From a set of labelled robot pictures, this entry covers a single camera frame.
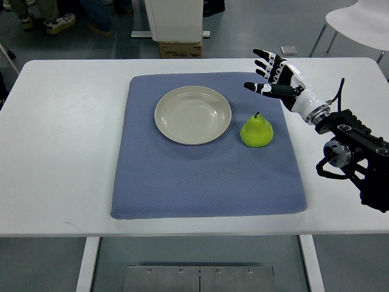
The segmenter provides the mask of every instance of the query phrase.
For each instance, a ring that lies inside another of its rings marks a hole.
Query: metal plate
[[[281,47],[282,54],[285,56],[297,55],[296,48],[294,46],[283,46]]]
[[[124,292],[275,292],[268,266],[128,266]]]

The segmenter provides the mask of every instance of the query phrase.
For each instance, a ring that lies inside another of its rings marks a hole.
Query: small card on floor
[[[283,55],[287,55],[287,56],[297,55],[297,51],[294,46],[281,47],[281,51]]]

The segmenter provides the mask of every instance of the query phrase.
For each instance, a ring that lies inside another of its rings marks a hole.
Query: chair leg
[[[377,64],[381,61],[382,57],[385,55],[385,52],[382,51],[381,54],[379,55],[379,58],[377,59]]]
[[[334,40],[337,36],[338,32],[335,32],[334,36],[332,37],[331,43],[329,44],[329,47],[327,49],[327,52],[329,52],[330,48],[332,47],[332,44],[334,43]]]
[[[15,64],[12,62],[11,58],[8,56],[7,50],[2,46],[1,43],[0,43],[0,50],[1,50],[2,54],[5,56],[5,58],[7,59],[8,63],[10,63],[11,67],[16,72],[16,74],[19,75],[20,73],[19,73],[18,68],[16,68]]]
[[[325,25],[324,25],[323,28],[322,28],[322,31],[321,31],[320,34],[318,35],[318,38],[317,38],[317,40],[316,40],[316,43],[315,43],[315,45],[314,45],[314,47],[313,47],[311,53],[309,54],[309,58],[312,57],[314,51],[316,50],[317,44],[318,44],[318,42],[320,41],[320,39],[322,38],[323,32],[324,32],[324,30],[326,29],[327,25],[328,25],[328,23],[325,23]]]

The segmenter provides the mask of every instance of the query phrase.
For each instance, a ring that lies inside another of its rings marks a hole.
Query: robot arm
[[[299,113],[308,124],[316,124],[318,119],[329,112],[329,106],[316,96],[311,82],[292,63],[265,50],[253,51],[261,59],[255,60],[259,67],[256,73],[270,84],[246,82],[244,87],[264,96],[282,100],[285,107]]]
[[[372,136],[371,130],[350,110],[330,113],[328,103],[316,96],[312,84],[292,63],[265,50],[253,52],[260,57],[255,60],[259,66],[256,73],[269,84],[246,82],[244,87],[281,99],[289,111],[299,113],[306,123],[314,124],[318,134],[331,131],[335,135],[324,146],[325,157],[317,164],[317,173],[326,178],[350,179],[360,190],[362,204],[388,211],[389,143],[382,137]],[[364,159],[368,162],[367,168],[359,164]],[[326,163],[340,168],[344,175],[325,171]]]

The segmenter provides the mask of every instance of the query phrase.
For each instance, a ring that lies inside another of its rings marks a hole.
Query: table leg
[[[90,292],[100,237],[87,237],[76,292]]]
[[[299,235],[305,270],[311,292],[325,292],[322,274],[318,265],[317,254],[312,235]]]

